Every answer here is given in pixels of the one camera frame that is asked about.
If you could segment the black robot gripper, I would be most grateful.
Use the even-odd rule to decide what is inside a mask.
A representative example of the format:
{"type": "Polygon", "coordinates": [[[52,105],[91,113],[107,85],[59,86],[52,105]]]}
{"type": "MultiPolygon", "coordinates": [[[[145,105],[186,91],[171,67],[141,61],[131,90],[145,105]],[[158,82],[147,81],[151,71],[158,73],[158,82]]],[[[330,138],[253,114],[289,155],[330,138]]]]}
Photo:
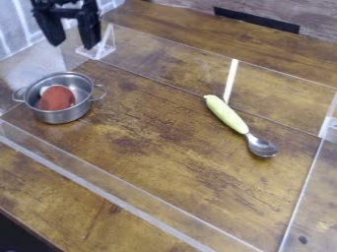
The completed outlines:
{"type": "Polygon", "coordinates": [[[31,0],[34,16],[51,45],[66,40],[60,18],[76,19],[78,29],[87,50],[102,40],[99,7],[96,0],[31,0]]]}

